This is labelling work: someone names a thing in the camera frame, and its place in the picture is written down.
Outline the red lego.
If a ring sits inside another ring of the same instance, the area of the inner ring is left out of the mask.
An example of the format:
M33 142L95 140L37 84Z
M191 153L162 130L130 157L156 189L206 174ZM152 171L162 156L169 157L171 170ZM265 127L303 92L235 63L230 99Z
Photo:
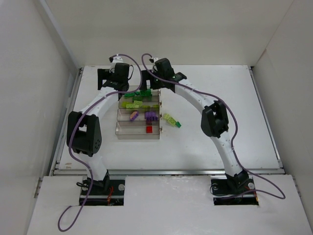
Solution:
M147 127L146 127L146 133L147 133L147 134L153 133L153 127L152 127L152 126L147 126Z

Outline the purple arch lego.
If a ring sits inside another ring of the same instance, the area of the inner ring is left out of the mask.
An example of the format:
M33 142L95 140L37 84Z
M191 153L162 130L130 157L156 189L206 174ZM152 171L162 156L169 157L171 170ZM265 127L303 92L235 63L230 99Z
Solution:
M148 111L144 114L146 121L158 121L157 113L154 111Z

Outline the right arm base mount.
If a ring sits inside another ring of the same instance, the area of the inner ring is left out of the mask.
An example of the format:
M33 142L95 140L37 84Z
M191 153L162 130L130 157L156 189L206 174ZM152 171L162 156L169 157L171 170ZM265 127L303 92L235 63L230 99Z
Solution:
M215 206L258 206L259 202L254 189L252 178L249 178L239 188L232 188L227 183L227 179L213 178L211 179L210 193L213 195Z

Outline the long green lego brick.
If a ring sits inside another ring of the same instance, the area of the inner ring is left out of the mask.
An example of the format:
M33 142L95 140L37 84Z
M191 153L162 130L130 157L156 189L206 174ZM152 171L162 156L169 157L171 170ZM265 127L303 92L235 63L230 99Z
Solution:
M133 96L133 101L150 102L152 101L152 96L135 95Z

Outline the lime lego long brick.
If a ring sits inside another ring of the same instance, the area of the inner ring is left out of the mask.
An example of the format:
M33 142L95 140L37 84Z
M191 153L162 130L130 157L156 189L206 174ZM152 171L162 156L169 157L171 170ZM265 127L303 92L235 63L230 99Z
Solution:
M169 117L167 119L167 122L172 126L176 126L176 123L177 123L177 121L173 117Z

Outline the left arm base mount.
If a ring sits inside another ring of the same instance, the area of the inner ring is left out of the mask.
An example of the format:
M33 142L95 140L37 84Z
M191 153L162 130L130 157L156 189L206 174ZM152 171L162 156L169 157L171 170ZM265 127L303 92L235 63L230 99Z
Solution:
M85 206L123 206L125 180L107 179L103 188L93 185Z

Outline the green lego 2x2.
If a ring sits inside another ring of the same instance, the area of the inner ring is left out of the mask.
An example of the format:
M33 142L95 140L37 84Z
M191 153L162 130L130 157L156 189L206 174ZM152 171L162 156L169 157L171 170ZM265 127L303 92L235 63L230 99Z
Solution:
M151 89L140 90L140 95L141 96L152 96L152 91L151 91Z

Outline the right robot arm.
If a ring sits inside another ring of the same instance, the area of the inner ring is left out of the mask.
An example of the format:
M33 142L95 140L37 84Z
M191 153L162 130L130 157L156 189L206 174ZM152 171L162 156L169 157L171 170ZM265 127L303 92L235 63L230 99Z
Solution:
M146 69L151 79L151 84L158 89L168 88L175 94L185 98L201 113L201 130L213 141L222 159L228 194L240 194L248 183L247 171L238 163L232 140L229 135L228 106L216 95L207 94L197 90L181 72L174 72L167 58L152 57L151 70Z

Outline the small dark green lego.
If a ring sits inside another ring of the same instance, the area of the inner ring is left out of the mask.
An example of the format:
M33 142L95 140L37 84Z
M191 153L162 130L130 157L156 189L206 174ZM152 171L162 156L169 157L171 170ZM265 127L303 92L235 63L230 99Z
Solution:
M180 127L181 127L181 124L177 121L177 122L175 123L175 126L178 127L178 128L180 128Z

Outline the pale lime lego 2x2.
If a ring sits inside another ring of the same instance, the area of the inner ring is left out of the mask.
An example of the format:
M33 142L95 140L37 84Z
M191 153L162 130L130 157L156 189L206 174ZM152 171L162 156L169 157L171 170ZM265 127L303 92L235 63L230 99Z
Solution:
M168 120L170 117L171 117L171 116L170 116L169 114L167 114L167 113L164 113L163 116L162 116L162 118L163 118L164 120Z
M140 100L135 100L134 102L133 102L133 105L134 105L134 107L135 108L140 108L140 107L142 107L142 101L140 101Z

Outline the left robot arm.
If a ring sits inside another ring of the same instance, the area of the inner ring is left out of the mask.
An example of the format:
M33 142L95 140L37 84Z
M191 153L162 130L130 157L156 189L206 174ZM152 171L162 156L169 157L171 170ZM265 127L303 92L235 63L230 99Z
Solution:
M87 187L108 188L108 171L99 150L102 144L100 120L129 88L131 65L117 62L110 69L97 70L98 95L80 111L71 111L67 121L70 156L88 171Z

